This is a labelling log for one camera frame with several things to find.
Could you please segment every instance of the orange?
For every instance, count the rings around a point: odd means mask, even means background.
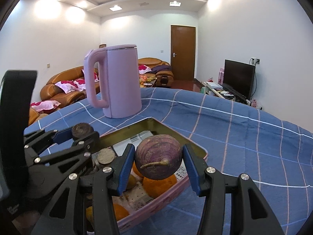
[[[135,165],[135,162],[133,163],[133,172],[137,175],[137,176],[139,176],[139,177],[141,177],[141,178],[143,178],[143,175],[141,175],[141,173],[139,172],[139,170],[137,169],[137,167],[136,167],[136,165]]]
[[[113,204],[113,207],[114,207],[114,213],[115,213],[115,217],[117,221],[129,215],[129,212],[121,205]]]
[[[171,175],[170,177],[163,180],[152,180],[145,177],[143,178],[142,186],[143,189],[147,192],[147,194],[155,199],[159,197],[161,194],[165,193],[176,183],[177,179],[175,175]]]

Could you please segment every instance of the kettle lid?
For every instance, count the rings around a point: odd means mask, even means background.
[[[105,49],[107,51],[109,51],[109,50],[115,50],[115,49],[136,48],[136,47],[137,46],[135,44],[125,44],[125,45],[117,45],[117,46],[106,47]]]

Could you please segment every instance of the television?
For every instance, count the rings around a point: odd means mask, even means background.
[[[255,66],[225,60],[223,88],[242,99],[251,99]]]

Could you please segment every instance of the kettle handle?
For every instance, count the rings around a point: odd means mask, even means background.
[[[100,100],[97,99],[96,88],[95,88],[95,83],[94,83],[94,64],[96,62],[99,62],[99,72],[101,72],[102,70],[106,70],[106,68],[104,68],[107,66],[106,62],[105,64],[103,64],[103,61],[106,61],[106,56],[107,56],[106,48],[99,48],[96,50],[90,50],[84,59],[84,74],[85,74],[87,99],[88,99],[88,102],[95,108],[108,108],[109,107],[108,101],[103,99],[105,96],[105,93],[101,93]],[[102,90],[101,82],[104,83],[104,80],[105,79],[102,79],[99,76],[99,84],[100,84],[101,90]]]

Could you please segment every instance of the leather sofa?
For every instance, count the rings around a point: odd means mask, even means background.
[[[35,109],[30,107],[29,109],[29,120],[28,120],[28,126],[32,125],[33,123],[37,122],[38,120],[46,117],[48,114],[41,113],[39,114]]]
[[[138,59],[138,64],[144,64],[150,68],[153,68],[157,65],[170,65],[168,62],[164,62],[157,58],[146,57]],[[158,87],[171,87],[174,81],[174,75],[172,71],[159,71],[156,74],[153,73],[145,73],[144,75],[148,77],[156,77],[156,85]]]
[[[63,108],[72,103],[85,99],[86,90],[82,92],[74,91],[66,94],[62,89],[55,85],[55,83],[62,80],[76,80],[84,78],[84,74],[82,72],[83,68],[84,68],[83,66],[80,66],[54,75],[51,79],[49,79],[47,84],[41,89],[40,91],[41,100],[56,100],[61,104],[58,107]],[[99,82],[95,83],[95,87],[96,93],[99,93],[100,92]]]

